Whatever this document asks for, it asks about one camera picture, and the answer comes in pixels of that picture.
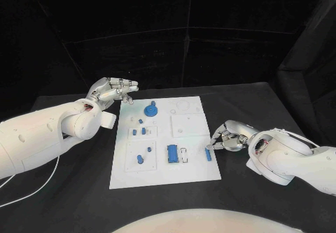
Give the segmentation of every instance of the blue shape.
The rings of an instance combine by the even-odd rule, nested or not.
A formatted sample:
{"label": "blue shape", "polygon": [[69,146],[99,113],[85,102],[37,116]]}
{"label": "blue shape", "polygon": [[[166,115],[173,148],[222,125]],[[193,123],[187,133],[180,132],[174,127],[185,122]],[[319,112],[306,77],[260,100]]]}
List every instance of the blue shape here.
{"label": "blue shape", "polygon": [[206,153],[206,159],[208,159],[208,161],[211,161],[212,160],[212,155],[211,155],[211,152],[209,152],[208,149],[205,149],[205,153]]}
{"label": "blue shape", "polygon": [[151,101],[151,104],[144,108],[144,115],[153,117],[157,115],[156,101]]}
{"label": "blue shape", "polygon": [[167,146],[167,162],[169,163],[177,163],[179,157],[177,157],[177,146],[169,145]]}
{"label": "blue shape", "polygon": [[144,159],[143,159],[143,157],[140,155],[137,156],[137,160],[138,160],[138,164],[144,163]]}

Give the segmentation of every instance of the white panel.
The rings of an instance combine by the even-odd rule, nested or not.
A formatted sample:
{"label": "white panel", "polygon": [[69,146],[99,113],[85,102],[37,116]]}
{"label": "white panel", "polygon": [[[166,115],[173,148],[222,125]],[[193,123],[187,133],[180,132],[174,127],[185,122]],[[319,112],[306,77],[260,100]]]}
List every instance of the white panel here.
{"label": "white panel", "polygon": [[211,135],[205,114],[183,114],[172,116],[173,137]]}
{"label": "white panel", "polygon": [[[137,155],[141,155],[144,162],[138,164]],[[156,141],[130,142],[127,144],[127,155],[124,171],[151,171],[156,170]]]}
{"label": "white panel", "polygon": [[[159,113],[154,117],[147,117],[144,108],[151,101],[156,101]],[[180,122],[187,117],[190,117],[187,119],[190,123],[182,125]],[[173,137],[172,118],[177,120],[174,125],[183,126],[185,136]],[[133,136],[133,129],[137,129],[136,136]],[[205,147],[209,141],[209,129],[199,97],[134,100],[133,105],[121,103],[110,189],[221,180],[213,151],[211,151],[212,161],[206,160]],[[153,142],[156,165],[153,157],[144,157],[144,163],[140,166],[137,153],[133,150],[144,151]],[[177,145],[179,163],[169,163],[169,145]],[[186,155],[182,153],[182,148],[186,148]]]}

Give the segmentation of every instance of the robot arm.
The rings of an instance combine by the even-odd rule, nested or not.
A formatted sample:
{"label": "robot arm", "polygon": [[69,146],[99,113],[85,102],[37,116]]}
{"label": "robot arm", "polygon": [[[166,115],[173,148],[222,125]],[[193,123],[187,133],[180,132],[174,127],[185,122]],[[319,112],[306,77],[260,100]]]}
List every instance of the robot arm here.
{"label": "robot arm", "polygon": [[133,104],[127,93],[137,82],[102,78],[85,99],[14,117],[0,124],[0,179],[32,170],[94,137],[99,127],[112,128],[115,115],[104,112],[114,100]]}
{"label": "robot arm", "polygon": [[336,148],[310,149],[286,131],[260,132],[229,120],[216,130],[206,148],[238,151],[245,147],[249,155],[247,166],[267,179],[287,185],[297,176],[319,191],[336,196]]}

